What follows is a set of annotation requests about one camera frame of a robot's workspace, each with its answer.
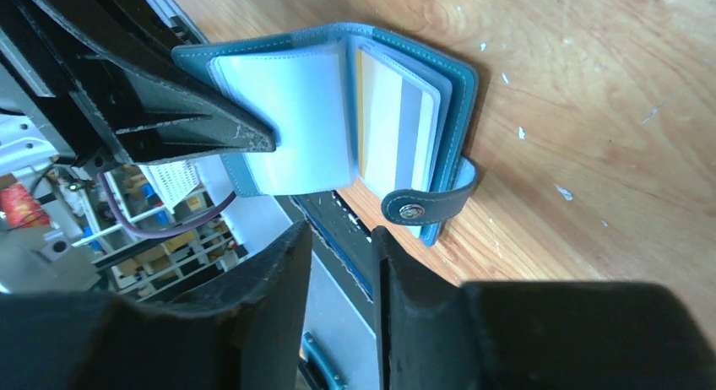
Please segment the blue leather card holder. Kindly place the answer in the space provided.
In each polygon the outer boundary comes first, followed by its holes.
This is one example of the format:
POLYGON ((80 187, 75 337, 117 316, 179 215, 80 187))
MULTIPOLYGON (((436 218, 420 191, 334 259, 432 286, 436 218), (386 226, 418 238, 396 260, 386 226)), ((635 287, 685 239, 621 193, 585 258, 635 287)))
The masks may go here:
POLYGON ((463 209, 479 178, 476 165, 462 154, 479 88, 473 66, 400 34, 360 23, 183 46, 172 53, 172 59, 245 106, 274 132, 272 152, 222 155, 236 194, 302 195, 363 182, 356 51, 364 45, 405 65, 440 93, 429 187, 397 190, 379 198, 387 221, 406 226, 432 246, 444 223, 463 209))

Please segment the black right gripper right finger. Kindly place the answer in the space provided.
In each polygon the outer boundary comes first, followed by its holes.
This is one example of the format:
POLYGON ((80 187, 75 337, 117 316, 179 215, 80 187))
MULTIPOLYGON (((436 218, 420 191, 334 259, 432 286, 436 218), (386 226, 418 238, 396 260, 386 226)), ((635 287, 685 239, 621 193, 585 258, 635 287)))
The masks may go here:
POLYGON ((451 284, 372 231, 383 389, 712 389, 715 353, 664 286, 451 284))

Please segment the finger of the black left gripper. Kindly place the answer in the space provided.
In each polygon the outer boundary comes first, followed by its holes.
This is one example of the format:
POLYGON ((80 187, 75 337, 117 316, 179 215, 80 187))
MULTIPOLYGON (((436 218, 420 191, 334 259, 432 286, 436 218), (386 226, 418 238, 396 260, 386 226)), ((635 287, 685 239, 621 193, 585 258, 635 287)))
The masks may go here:
POLYGON ((110 0, 97 23, 88 24, 49 8, 111 64, 118 100, 101 114, 100 124, 110 130, 118 164, 274 151, 276 138, 267 124, 174 63, 172 53, 198 38, 187 19, 153 8, 153 1, 110 0))

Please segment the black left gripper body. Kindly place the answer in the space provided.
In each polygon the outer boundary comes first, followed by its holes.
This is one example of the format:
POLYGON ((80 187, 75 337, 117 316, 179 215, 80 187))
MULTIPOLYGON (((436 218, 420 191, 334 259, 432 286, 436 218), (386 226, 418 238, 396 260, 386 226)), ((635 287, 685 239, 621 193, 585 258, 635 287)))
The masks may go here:
POLYGON ((110 0, 1 0, 1 167, 54 159, 111 170, 117 147, 101 114, 115 107, 111 64, 72 35, 65 19, 97 23, 110 0))

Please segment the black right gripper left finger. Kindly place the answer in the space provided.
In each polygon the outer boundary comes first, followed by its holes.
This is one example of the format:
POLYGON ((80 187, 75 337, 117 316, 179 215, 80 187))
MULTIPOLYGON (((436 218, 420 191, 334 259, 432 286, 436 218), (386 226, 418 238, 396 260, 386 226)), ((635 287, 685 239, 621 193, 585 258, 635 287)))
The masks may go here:
POLYGON ((111 292, 1 299, 4 389, 292 389, 312 231, 160 304, 111 292))

